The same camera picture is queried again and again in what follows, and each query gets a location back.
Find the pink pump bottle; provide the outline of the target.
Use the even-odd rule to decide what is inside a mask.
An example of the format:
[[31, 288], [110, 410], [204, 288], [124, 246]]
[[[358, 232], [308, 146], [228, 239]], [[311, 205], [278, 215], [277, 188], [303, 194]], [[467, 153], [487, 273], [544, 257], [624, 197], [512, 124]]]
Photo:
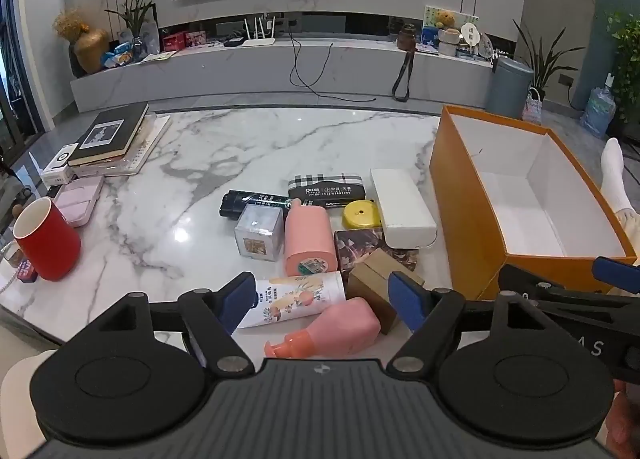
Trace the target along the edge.
[[380, 320], [367, 301], [354, 297], [329, 307], [307, 328], [285, 335], [281, 343], [267, 342], [264, 351], [271, 358], [342, 358], [367, 349], [380, 331]]

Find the blue water jug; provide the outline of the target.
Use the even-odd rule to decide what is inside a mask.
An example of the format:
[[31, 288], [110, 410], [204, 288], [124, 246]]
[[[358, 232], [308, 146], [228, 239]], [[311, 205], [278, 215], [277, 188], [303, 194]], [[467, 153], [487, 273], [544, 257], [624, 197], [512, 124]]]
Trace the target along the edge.
[[614, 76], [609, 73], [602, 87], [594, 88], [589, 96], [585, 111], [580, 118], [580, 125], [589, 134], [603, 138], [616, 110], [612, 94]]

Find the plaid black case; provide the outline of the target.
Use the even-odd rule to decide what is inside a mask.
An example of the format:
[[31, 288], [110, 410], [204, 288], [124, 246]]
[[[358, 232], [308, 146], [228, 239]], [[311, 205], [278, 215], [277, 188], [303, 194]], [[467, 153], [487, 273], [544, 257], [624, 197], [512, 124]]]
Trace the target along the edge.
[[343, 208], [350, 202], [363, 200], [366, 187], [357, 174], [296, 175], [288, 182], [288, 197], [323, 208]]

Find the clear plastic cube box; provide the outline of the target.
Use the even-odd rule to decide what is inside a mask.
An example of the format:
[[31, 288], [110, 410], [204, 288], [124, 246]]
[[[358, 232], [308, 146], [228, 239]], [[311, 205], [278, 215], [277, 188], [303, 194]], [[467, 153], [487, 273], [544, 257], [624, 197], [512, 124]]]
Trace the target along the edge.
[[242, 257], [275, 262], [284, 238], [284, 214], [280, 208], [247, 205], [234, 227], [236, 246]]

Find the yellow tape measure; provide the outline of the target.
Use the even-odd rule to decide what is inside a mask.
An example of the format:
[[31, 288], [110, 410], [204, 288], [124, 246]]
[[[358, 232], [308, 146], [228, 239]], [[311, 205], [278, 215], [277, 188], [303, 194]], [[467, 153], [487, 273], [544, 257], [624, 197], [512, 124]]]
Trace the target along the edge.
[[342, 219], [346, 229], [372, 229], [382, 226], [378, 207], [374, 201], [367, 199], [346, 204]]

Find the grey trash bin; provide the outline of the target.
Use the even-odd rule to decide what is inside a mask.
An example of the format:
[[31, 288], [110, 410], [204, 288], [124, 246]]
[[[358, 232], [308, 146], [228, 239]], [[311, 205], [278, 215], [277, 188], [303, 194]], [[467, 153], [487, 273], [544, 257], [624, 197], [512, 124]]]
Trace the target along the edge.
[[499, 57], [492, 67], [485, 110], [506, 118], [520, 119], [533, 77], [534, 71], [526, 64]]

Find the dark shampoo bottle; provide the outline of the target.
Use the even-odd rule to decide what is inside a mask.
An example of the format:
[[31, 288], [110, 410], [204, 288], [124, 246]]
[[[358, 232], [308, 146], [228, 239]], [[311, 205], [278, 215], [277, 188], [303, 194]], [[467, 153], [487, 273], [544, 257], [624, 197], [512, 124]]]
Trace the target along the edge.
[[280, 208], [285, 214], [288, 214], [291, 208], [291, 199], [277, 196], [276, 194], [229, 190], [224, 197], [222, 197], [219, 215], [224, 218], [238, 220], [247, 205]]

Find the small blue box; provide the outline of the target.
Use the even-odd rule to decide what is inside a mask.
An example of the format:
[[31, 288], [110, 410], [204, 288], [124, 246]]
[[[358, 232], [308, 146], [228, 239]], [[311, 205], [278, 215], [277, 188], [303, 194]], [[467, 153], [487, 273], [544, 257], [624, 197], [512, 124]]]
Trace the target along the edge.
[[22, 260], [17, 267], [16, 277], [21, 283], [34, 283], [38, 278], [38, 273], [29, 260]]

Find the white floral tube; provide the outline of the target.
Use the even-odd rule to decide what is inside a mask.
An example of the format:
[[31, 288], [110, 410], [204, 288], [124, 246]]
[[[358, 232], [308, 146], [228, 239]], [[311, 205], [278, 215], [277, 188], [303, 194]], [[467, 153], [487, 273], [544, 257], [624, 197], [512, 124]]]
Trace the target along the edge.
[[258, 280], [256, 292], [257, 303], [239, 324], [240, 329], [318, 315], [346, 301], [342, 275], [338, 271]]

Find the pink cylindrical bottle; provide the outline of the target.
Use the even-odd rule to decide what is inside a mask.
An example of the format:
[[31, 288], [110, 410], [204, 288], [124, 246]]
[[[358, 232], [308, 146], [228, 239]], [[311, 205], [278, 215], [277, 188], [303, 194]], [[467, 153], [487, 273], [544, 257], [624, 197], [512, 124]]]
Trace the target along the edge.
[[299, 199], [285, 219], [284, 269], [288, 276], [333, 273], [337, 258], [329, 214]]

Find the white rectangular box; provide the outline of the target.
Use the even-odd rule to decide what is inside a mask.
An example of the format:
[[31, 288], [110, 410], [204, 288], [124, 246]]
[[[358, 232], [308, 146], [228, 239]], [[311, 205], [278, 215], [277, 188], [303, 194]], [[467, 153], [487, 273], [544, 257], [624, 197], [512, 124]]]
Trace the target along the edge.
[[397, 168], [374, 168], [370, 174], [386, 245], [396, 250], [434, 245], [437, 226], [411, 175]]

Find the white book stack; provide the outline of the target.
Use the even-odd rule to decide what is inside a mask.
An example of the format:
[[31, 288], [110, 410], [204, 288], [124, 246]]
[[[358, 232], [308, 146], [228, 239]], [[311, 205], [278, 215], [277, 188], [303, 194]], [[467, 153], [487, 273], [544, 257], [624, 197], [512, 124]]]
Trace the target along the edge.
[[128, 151], [123, 156], [74, 166], [74, 175], [81, 178], [93, 176], [127, 177], [138, 174], [170, 124], [171, 117], [169, 114], [149, 113], [145, 115]]

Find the brown cardboard box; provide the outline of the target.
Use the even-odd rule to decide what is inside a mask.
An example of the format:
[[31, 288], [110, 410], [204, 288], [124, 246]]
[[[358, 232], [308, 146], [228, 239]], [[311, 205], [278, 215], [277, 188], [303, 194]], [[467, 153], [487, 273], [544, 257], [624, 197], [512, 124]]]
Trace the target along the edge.
[[387, 335], [398, 323], [397, 313], [390, 304], [387, 284], [394, 271], [406, 275], [420, 286], [424, 285], [423, 278], [382, 249], [375, 250], [352, 268], [346, 285], [346, 297], [361, 297], [369, 304], [378, 317], [382, 335]]

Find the pink flat case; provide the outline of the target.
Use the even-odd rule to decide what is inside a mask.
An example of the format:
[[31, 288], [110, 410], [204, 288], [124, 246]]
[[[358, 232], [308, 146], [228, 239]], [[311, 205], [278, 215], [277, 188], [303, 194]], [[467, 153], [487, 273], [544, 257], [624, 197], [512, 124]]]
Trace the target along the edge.
[[73, 180], [58, 190], [53, 199], [66, 223], [74, 228], [85, 226], [92, 215], [103, 186], [102, 176]]

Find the floral dark box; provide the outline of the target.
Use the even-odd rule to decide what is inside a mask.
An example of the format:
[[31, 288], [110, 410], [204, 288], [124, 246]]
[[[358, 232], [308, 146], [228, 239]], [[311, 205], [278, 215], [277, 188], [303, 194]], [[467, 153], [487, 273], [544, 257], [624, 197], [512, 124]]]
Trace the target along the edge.
[[338, 269], [343, 274], [349, 274], [352, 268], [378, 249], [386, 252], [397, 262], [410, 269], [410, 271], [414, 271], [418, 263], [418, 251], [397, 250], [386, 245], [384, 234], [380, 227], [335, 231], [334, 245]]

